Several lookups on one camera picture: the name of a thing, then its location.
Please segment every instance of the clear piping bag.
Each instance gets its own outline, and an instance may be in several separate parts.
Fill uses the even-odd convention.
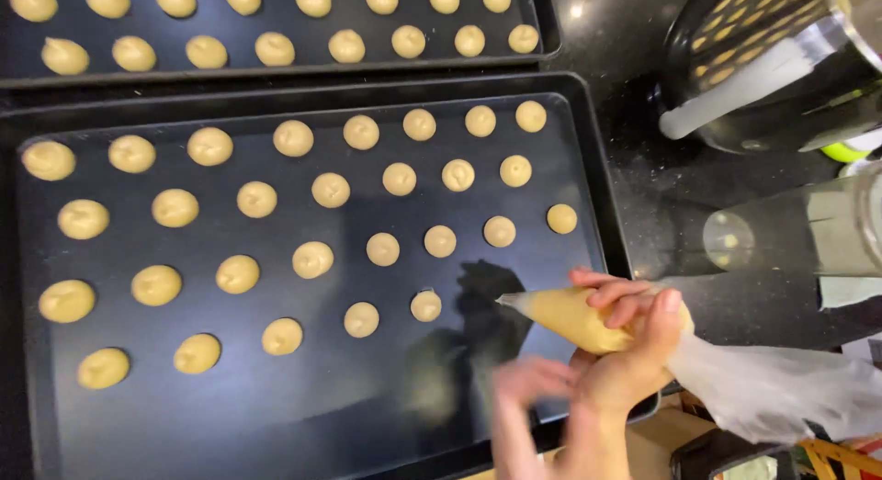
[[[598,355],[627,350],[636,319],[609,329],[611,307],[585,301],[591,288],[504,294],[511,306],[579,348]],[[667,368],[707,406],[722,429],[751,442],[796,443],[814,437],[806,420],[824,427],[832,440],[882,431],[882,372],[863,361],[822,351],[759,346],[714,346],[696,337],[683,306],[684,331]]]

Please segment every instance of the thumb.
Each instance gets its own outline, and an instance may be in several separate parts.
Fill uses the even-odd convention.
[[[643,330],[638,333],[634,344],[633,351],[638,357],[660,365],[667,362],[680,341],[682,303],[683,295],[676,289],[667,288],[656,294],[646,314]]]

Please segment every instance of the baking tray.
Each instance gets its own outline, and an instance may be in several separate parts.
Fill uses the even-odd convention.
[[[515,107],[527,99],[548,111],[548,124],[535,134],[514,122]],[[469,107],[481,103],[498,115],[496,130],[485,138],[468,135],[463,124]],[[426,143],[401,129],[404,113],[417,106],[438,123]],[[379,123],[380,141],[368,152],[343,141],[341,127],[354,113]],[[315,132],[316,144],[303,158],[283,157],[271,144],[276,125],[292,116]],[[187,137],[206,124],[236,142],[232,158],[218,167],[200,167],[184,150]],[[126,133],[156,146],[157,161],[142,175],[116,171],[107,161],[109,141]],[[45,138],[77,155],[70,177],[37,181],[22,169],[20,151]],[[461,471],[487,463],[483,376],[518,353],[525,320],[501,311],[495,296],[519,287],[560,287],[574,265],[622,276],[630,271],[587,88],[568,74],[19,110],[0,116],[0,150],[6,246],[0,451],[9,455],[5,472],[16,478],[380,479],[402,471],[429,478],[452,465]],[[534,169],[518,189],[498,177],[499,163],[515,153],[530,158]],[[441,169],[453,158],[475,167],[475,184],[466,192],[449,192],[441,182]],[[380,178],[399,160],[418,180],[412,194],[393,198]],[[312,180],[326,171],[344,175],[352,187],[347,204],[334,210],[319,207],[310,194]],[[247,219],[236,208],[238,188],[251,180],[279,193],[278,207],[264,219]],[[169,187],[198,198],[200,214],[191,225],[153,222],[150,202]],[[105,204],[110,227],[88,241],[62,236],[56,214],[73,198]],[[579,213],[578,228],[566,236],[545,224],[546,210],[558,202]],[[481,227],[493,215],[506,215],[518,227],[508,248],[483,240]],[[425,230],[437,223],[458,237],[457,249],[443,260],[422,244]],[[364,252],[380,231],[401,244],[401,258],[387,268],[372,265]],[[328,243],[335,254],[334,267],[312,281],[291,268],[292,252],[308,240]],[[248,254],[261,266],[260,282],[246,294],[215,286],[217,265],[233,254]],[[154,264],[172,265],[184,282],[182,293],[160,308],[139,305],[129,294],[131,277]],[[52,324],[39,316],[36,301],[50,283],[67,278],[90,282],[98,302],[76,323]],[[411,296],[424,288],[434,288],[445,306],[431,323],[409,313]],[[381,316],[366,339],[349,337],[342,325],[344,311],[358,301],[377,306]],[[302,324],[303,345],[271,357],[260,347],[260,333],[280,316]],[[220,361],[201,375],[178,373],[171,362],[175,348],[203,332],[220,339]],[[541,337],[564,342],[547,331]],[[130,354],[127,379],[100,392],[79,388],[77,364],[107,346]],[[427,375],[428,381],[420,379]],[[442,419],[412,405],[412,393],[424,388],[447,406],[430,407],[446,408]],[[434,470],[424,466],[432,464]]]
[[[263,0],[254,15],[243,17],[226,0],[197,0],[189,18],[165,14],[155,0],[131,0],[125,17],[108,19],[94,13],[85,0],[58,0],[58,12],[48,22],[31,23],[16,15],[8,0],[0,3],[0,88],[41,85],[96,84],[145,80],[206,79],[230,76],[264,76],[309,72],[346,72],[390,68],[448,68],[531,63],[549,58],[560,47],[560,33],[551,0],[512,0],[508,11],[497,14],[481,0],[460,0],[450,15],[434,11],[429,0],[399,0],[388,16],[372,12],[364,0],[332,0],[331,12],[310,18],[294,0]],[[515,25],[528,23],[540,33],[535,53],[519,55],[508,46]],[[405,60],[391,48],[391,34],[403,24],[426,34],[426,49],[419,59]],[[480,56],[465,58],[453,46],[459,27],[478,25],[486,37]],[[336,63],[327,42],[337,31],[354,29],[364,40],[364,60]],[[265,67],[254,52],[254,41],[267,31],[288,36],[296,52],[290,67]],[[229,56],[226,68],[196,69],[184,53],[191,37],[207,34],[220,40]],[[136,35],[153,46],[158,62],[154,71],[129,73],[110,53],[116,39]],[[89,69],[83,75],[58,76],[40,59],[44,38],[76,41],[89,53]]]

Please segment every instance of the green object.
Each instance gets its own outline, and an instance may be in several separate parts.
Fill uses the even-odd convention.
[[[846,146],[844,143],[836,143],[830,146],[825,146],[822,147],[821,150],[830,158],[833,158],[836,161],[841,161],[842,163],[851,163],[852,161],[866,158],[866,156],[872,152],[855,151],[854,149]]]

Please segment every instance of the black baking tray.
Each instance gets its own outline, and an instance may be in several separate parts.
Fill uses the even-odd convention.
[[[400,0],[388,16],[372,12],[364,0],[332,0],[323,18],[307,17],[294,0],[263,0],[254,15],[243,17],[226,0],[197,0],[192,17],[171,18],[155,0],[131,0],[131,9],[119,19],[104,18],[88,8],[85,0],[58,0],[58,12],[49,21],[31,23],[16,15],[8,0],[0,3],[0,88],[47,85],[82,85],[107,82],[208,79],[231,76],[267,76],[315,72],[352,72],[392,68],[448,68],[525,64],[552,56],[559,49],[560,32],[551,0],[512,0],[508,11],[497,14],[481,0],[460,0],[450,15],[434,11],[429,0]],[[535,52],[516,54],[508,46],[515,25],[527,23],[540,34]],[[391,34],[411,24],[426,35],[426,49],[418,59],[406,60],[391,48]],[[453,46],[459,27],[478,25],[486,37],[480,56],[465,58]],[[342,29],[354,29],[366,46],[364,60],[336,63],[328,52],[328,39]],[[265,67],[254,52],[254,41],[264,32],[287,35],[296,58],[289,67]],[[191,37],[206,34],[220,40],[229,56],[225,68],[196,69],[184,53]],[[136,35],[153,46],[158,58],[154,70],[126,72],[113,60],[111,46],[125,35]],[[76,41],[89,53],[89,69],[83,75],[58,76],[40,59],[44,38]]]
[[[547,126],[536,134],[514,122],[515,107],[528,99],[548,111]],[[476,104],[497,112],[491,136],[470,136],[463,126]],[[401,129],[404,113],[417,106],[438,122],[426,143]],[[380,125],[380,141],[368,152],[343,141],[341,127],[354,113]],[[281,156],[271,144],[272,130],[292,116],[316,135],[303,158]],[[187,136],[207,124],[236,142],[233,157],[213,168],[199,167],[184,150]],[[157,148],[156,164],[142,175],[107,162],[109,141],[126,133],[146,136]],[[77,155],[70,177],[37,181],[22,169],[20,151],[45,138]],[[515,153],[530,158],[534,169],[518,189],[498,177],[499,163]],[[494,305],[495,296],[561,287],[575,265],[625,277],[631,270],[587,87],[570,74],[23,109],[0,115],[0,157],[0,461],[3,474],[15,478],[380,480],[479,469],[490,461],[481,406],[486,375],[517,355],[526,330],[544,331]],[[466,192],[449,192],[441,182],[453,158],[475,166],[475,184]],[[415,191],[404,198],[381,184],[384,167],[399,160],[417,174]],[[335,210],[310,195],[312,180],[326,171],[352,186],[350,200]],[[264,219],[247,219],[236,208],[238,188],[251,180],[279,193],[278,207]],[[198,198],[200,214],[191,225],[170,229],[150,217],[151,200],[169,187]],[[57,210],[73,198],[105,204],[110,227],[89,241],[62,236]],[[579,213],[579,227],[566,236],[544,221],[558,202]],[[517,225],[512,246],[496,249],[483,240],[481,227],[493,215]],[[425,230],[437,223],[458,237],[457,250],[443,260],[422,245]],[[372,265],[364,252],[367,239],[381,231],[401,244],[401,258],[388,268]],[[312,281],[291,268],[292,252],[308,240],[327,242],[336,257],[331,271]],[[249,254],[262,269],[258,285],[237,296],[220,292],[214,281],[217,265],[233,254]],[[182,293],[160,308],[138,305],[129,294],[131,277],[153,264],[174,266],[184,282]],[[51,324],[39,316],[37,297],[67,278],[92,283],[97,305],[76,323]],[[431,323],[409,313],[410,297],[423,288],[434,288],[445,306]],[[381,316],[366,339],[349,337],[342,326],[347,306],[358,301],[377,306]],[[260,333],[280,316],[300,321],[303,345],[270,357]],[[220,361],[202,375],[178,373],[171,354],[202,332],[220,339]],[[540,336],[563,343],[547,331]],[[129,352],[127,379],[95,393],[79,388],[77,364],[107,346]],[[442,399],[430,407],[442,409],[441,419],[413,404],[425,388],[430,399]],[[632,418],[645,417],[656,402],[641,403]],[[536,433],[559,432],[559,425],[541,425]]]

